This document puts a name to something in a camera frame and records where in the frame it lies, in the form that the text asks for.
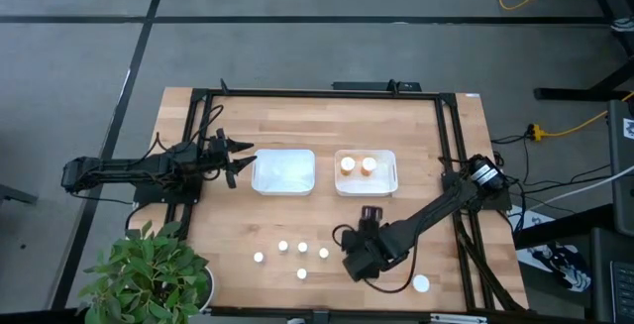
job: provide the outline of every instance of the bottle cap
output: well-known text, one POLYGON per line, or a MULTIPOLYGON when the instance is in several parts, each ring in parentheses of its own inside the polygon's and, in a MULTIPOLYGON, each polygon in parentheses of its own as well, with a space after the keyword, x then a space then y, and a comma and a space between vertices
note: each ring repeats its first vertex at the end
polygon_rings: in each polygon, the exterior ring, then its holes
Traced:
POLYGON ((288 250, 288 243, 285 241, 280 241, 279 244, 277 244, 277 248, 280 251, 285 252, 288 250))
POLYGON ((254 261, 257 262, 258 264, 261 263, 262 261, 264 261, 264 254, 263 253, 256 253, 254 255, 254 261))
POLYGON ((413 284, 417 292, 424 293, 429 290, 429 279, 423 274, 416 274, 413 284))
POLYGON ((361 163, 361 166, 366 171, 370 172, 376 169, 376 160, 374 158, 364 158, 364 161, 361 163))
POLYGON ((306 279, 306 276, 308 275, 308 273, 306 272, 305 269, 299 269, 297 270, 297 278, 299 279, 306 279))
POLYGON ((355 168, 355 160, 350 157, 345 157, 341 160, 341 169, 350 171, 355 168))

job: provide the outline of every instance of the white box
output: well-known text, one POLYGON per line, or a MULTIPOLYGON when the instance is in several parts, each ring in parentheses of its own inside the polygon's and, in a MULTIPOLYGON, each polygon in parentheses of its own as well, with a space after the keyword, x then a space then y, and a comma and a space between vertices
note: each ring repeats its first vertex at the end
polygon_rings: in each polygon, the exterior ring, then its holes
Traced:
POLYGON ((398 189, 396 156, 388 150, 340 150, 335 153, 335 187, 341 196, 386 196, 398 189), (341 173, 341 160, 350 157, 356 165, 350 175, 341 173), (376 160, 370 176, 361 174, 365 157, 376 160))
POLYGON ((308 195, 315 187, 315 154, 309 150, 258 150, 251 187, 262 195, 308 195))

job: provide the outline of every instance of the white disc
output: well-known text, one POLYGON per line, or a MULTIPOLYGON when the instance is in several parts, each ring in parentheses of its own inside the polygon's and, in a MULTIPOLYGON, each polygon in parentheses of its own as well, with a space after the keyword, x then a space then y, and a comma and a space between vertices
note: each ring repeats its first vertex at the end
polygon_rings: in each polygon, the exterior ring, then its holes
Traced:
POLYGON ((257 263, 261 263, 262 261, 264 261, 264 254, 263 253, 256 253, 254 255, 254 261, 257 263))
POLYGON ((413 283, 417 292, 424 293, 429 290, 429 279, 423 274, 416 274, 413 283))
POLYGON ((277 248, 280 251, 282 251, 282 252, 287 251, 288 250, 288 243, 285 242, 285 241, 280 241, 279 244, 277 244, 277 248))
POLYGON ((297 278, 299 278, 299 279, 305 279, 307 275, 308 275, 308 273, 306 272, 306 270, 305 270, 305 269, 299 269, 299 270, 297 270, 297 278))

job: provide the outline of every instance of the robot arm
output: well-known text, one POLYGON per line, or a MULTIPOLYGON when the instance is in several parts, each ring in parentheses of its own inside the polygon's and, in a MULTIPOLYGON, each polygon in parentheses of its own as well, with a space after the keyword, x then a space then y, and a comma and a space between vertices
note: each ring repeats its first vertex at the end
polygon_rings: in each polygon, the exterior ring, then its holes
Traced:
POLYGON ((81 157, 68 162, 63 169, 61 186, 70 193, 93 188, 105 183, 131 183, 135 186, 150 184, 164 192, 177 193, 187 184, 201 181, 204 173, 225 170, 230 188, 236 187, 234 176, 256 157, 229 159, 235 153, 253 144, 235 142, 225 137, 222 129, 211 137, 206 149, 193 142, 182 142, 160 155, 137 160, 101 160, 81 157))
POLYGON ((407 259, 418 236, 446 216, 461 208, 480 208, 481 203, 499 196, 508 183, 486 157, 472 157, 460 173, 443 175, 446 191, 406 220, 378 226, 382 209, 364 206, 359 230, 342 233, 344 267, 354 281, 378 278, 407 259))

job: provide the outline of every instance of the wooden tabletop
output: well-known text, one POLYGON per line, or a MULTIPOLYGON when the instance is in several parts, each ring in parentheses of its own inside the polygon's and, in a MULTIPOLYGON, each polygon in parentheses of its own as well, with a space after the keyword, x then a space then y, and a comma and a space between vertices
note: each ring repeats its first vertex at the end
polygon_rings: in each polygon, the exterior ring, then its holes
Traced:
MULTIPOLYGON (((167 88, 158 111, 155 132, 167 146, 180 141, 187 115, 190 88, 167 88)), ((479 97, 458 94, 459 112, 468 155, 492 158, 488 129, 479 97)), ((421 100, 365 100, 325 98, 214 97, 224 112, 209 134, 224 128, 228 137, 255 146, 234 154, 251 156, 258 149, 306 149, 316 157, 316 181, 304 197, 262 196, 251 188, 252 168, 236 178, 229 189, 221 176, 205 182, 194 207, 188 243, 209 260, 217 278, 212 306, 258 308, 330 308, 342 310, 463 311, 466 309, 453 224, 448 217, 420 236, 416 272, 426 275, 426 293, 409 287, 398 294, 383 294, 363 282, 352 282, 343 254, 331 239, 339 224, 357 226, 363 205, 383 208, 383 221, 403 219, 441 194, 442 165, 434 103, 421 100), (398 190, 389 197, 341 197, 334 184, 333 155, 337 150, 392 150, 398 168, 398 190), (290 251, 281 255, 277 243, 285 240, 290 251), (297 244, 308 244, 299 255, 297 244), (322 260, 320 248, 330 257, 322 260), (254 253, 264 253, 264 263, 254 253), (305 280, 298 269, 308 271, 305 280)), ((446 112, 452 154, 449 110, 446 112)), ((166 205, 152 204, 139 211, 131 227, 152 219, 157 229, 166 205)), ((486 259, 504 287, 520 304, 526 294, 515 256, 509 225, 494 211, 479 213, 486 259)), ((376 284, 396 288, 407 279, 411 257, 384 272, 376 284)), ((472 264, 476 303, 481 290, 472 264)))

